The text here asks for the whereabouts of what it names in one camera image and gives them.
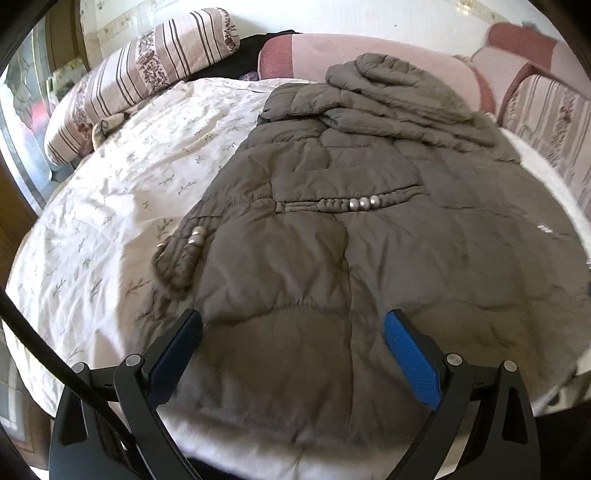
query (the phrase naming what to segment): blue gripper pad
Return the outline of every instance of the blue gripper pad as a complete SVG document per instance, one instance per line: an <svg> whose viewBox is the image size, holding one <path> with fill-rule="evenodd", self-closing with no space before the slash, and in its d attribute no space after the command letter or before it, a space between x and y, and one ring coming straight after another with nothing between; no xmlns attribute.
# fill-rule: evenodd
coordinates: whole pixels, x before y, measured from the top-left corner
<svg viewBox="0 0 591 480"><path fill-rule="evenodd" d="M442 397L437 371L394 312L384 319L384 336L418 400L436 410Z"/></svg>

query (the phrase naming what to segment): striped pillow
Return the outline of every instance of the striped pillow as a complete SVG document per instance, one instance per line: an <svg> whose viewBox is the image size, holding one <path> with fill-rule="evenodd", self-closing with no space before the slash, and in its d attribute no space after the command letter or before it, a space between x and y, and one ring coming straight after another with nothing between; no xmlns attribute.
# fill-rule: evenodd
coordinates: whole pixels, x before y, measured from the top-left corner
<svg viewBox="0 0 591 480"><path fill-rule="evenodd" d="M557 80L532 75L510 98L502 126L548 160L591 219L591 101Z"/></svg>
<svg viewBox="0 0 591 480"><path fill-rule="evenodd" d="M219 62L239 45L236 27L221 8L158 25L114 52L62 99L47 127L47 158L55 165L83 158L92 151L94 124Z"/></svg>

